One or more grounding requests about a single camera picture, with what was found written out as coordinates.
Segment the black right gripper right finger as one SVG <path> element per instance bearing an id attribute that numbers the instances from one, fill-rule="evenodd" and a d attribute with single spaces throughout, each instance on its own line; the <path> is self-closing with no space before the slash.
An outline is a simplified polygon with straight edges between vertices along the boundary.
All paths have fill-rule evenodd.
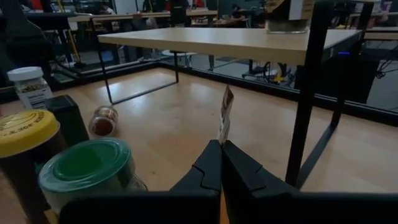
<path id="1" fill-rule="evenodd" d="M 231 141 L 224 145 L 223 177 L 230 181 L 235 195 L 263 198 L 304 199 L 305 194 L 284 182 Z"/>

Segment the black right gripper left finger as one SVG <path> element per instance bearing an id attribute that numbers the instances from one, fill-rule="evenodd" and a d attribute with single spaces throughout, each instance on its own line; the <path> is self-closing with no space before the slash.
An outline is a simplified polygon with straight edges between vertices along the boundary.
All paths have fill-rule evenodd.
<path id="1" fill-rule="evenodd" d="M 211 140 L 191 169 L 170 191 L 221 191 L 222 152 L 217 140 Z"/>

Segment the spice packet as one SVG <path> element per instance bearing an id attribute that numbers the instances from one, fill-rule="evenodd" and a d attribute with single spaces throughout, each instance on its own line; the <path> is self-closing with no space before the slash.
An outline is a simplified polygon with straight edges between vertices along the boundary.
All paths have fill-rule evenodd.
<path id="1" fill-rule="evenodd" d="M 217 133 L 217 140 L 221 147 L 224 146 L 228 138 L 230 123 L 231 123 L 229 116 L 233 106 L 233 101 L 234 101 L 233 92 L 231 91 L 230 86 L 227 85 L 221 102 L 219 128 Z"/>

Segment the small brown spice jar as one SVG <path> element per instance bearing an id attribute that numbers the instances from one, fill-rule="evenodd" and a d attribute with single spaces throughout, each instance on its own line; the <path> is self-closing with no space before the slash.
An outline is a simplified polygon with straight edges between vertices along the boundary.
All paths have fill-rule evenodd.
<path id="1" fill-rule="evenodd" d="M 118 112 L 112 106 L 100 106 L 93 113 L 88 130 L 96 138 L 112 137 L 118 125 Z"/>

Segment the green-lid oregano jar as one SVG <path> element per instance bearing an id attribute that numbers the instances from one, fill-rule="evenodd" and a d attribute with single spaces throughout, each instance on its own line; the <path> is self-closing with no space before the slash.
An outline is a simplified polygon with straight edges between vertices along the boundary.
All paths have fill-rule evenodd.
<path id="1" fill-rule="evenodd" d="M 117 138 L 83 141 L 58 153 L 41 168 L 38 183 L 57 215 L 76 198 L 148 190 L 136 175 L 129 144 Z"/>

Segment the dark green spice tin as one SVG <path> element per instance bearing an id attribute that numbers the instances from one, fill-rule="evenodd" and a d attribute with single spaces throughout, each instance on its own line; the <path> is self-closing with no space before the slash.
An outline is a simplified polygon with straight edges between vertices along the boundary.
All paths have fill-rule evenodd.
<path id="1" fill-rule="evenodd" d="M 80 109 L 69 95 L 55 96 L 45 100 L 46 108 L 60 123 L 60 129 L 68 146 L 89 140 Z"/>

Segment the tan-lid furikake jar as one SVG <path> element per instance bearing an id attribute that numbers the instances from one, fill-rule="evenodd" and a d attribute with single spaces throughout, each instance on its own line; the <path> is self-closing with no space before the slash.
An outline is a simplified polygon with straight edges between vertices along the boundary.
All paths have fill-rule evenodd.
<path id="1" fill-rule="evenodd" d="M 303 34 L 315 0 L 266 0 L 266 29 L 273 34 Z"/>

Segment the yellow-lid brown spice bottle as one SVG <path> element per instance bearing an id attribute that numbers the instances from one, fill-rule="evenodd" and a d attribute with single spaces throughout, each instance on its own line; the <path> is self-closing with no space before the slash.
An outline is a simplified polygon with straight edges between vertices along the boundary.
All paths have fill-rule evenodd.
<path id="1" fill-rule="evenodd" d="M 50 224 L 39 173 L 67 148 L 60 123 L 48 110 L 24 110 L 0 118 L 0 169 L 16 192 L 28 224 Z"/>

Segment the white-lid bagel sesame jar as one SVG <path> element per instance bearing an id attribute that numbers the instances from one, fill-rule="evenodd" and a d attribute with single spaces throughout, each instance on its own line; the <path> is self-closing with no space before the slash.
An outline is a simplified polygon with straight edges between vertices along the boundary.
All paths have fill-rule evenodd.
<path id="1" fill-rule="evenodd" d="M 8 71 L 7 75 L 25 109 L 46 109 L 45 101 L 53 94 L 43 78 L 41 67 L 16 68 Z"/>

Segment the wooden shelf black metal legs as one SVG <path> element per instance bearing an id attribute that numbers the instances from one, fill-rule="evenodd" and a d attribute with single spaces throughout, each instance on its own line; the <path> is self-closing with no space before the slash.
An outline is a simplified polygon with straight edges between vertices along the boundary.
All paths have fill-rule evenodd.
<path id="1" fill-rule="evenodd" d="M 333 4 L 322 1 L 315 3 L 309 31 L 301 34 L 273 34 L 265 29 L 167 28 L 103 34 L 98 36 L 98 42 L 296 65 L 302 76 L 302 86 L 285 180 L 300 189 L 338 126 L 347 90 L 346 86 L 341 87 L 329 127 L 311 154 L 303 160 L 316 76 L 320 73 L 322 62 L 341 50 L 349 50 L 349 69 L 355 69 L 373 6 L 372 1 L 364 2 L 355 30 L 329 29 Z"/>

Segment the white floor lamp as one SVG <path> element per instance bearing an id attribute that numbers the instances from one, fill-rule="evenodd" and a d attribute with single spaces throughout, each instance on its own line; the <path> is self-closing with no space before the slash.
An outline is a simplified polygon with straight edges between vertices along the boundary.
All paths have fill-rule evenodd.
<path id="1" fill-rule="evenodd" d="M 174 51 L 171 51 L 171 50 L 163 50 L 162 51 L 162 55 L 164 55 L 164 56 L 172 57 L 172 56 L 174 56 L 174 54 L 176 54 L 177 57 L 184 57 L 184 58 L 188 57 L 188 58 L 191 58 L 192 55 L 196 55 L 197 53 L 194 53 L 194 52 L 174 52 Z"/>

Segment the black computer case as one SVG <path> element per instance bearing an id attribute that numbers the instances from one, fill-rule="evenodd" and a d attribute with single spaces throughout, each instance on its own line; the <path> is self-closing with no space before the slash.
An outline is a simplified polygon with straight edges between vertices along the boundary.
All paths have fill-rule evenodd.
<path id="1" fill-rule="evenodd" d="M 339 87 L 347 83 L 349 90 L 346 99 L 357 103 L 367 103 L 380 60 L 367 50 L 362 50 L 353 72 L 349 72 L 349 53 L 339 53 L 322 64 L 317 78 L 315 92 L 320 95 L 337 97 Z"/>

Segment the person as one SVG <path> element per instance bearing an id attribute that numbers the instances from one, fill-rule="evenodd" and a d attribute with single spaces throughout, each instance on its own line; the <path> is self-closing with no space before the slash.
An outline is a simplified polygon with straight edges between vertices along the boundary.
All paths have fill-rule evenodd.
<path id="1" fill-rule="evenodd" d="M 241 21 L 245 19 L 245 15 L 242 14 L 241 7 L 237 4 L 232 5 L 232 20 Z"/>

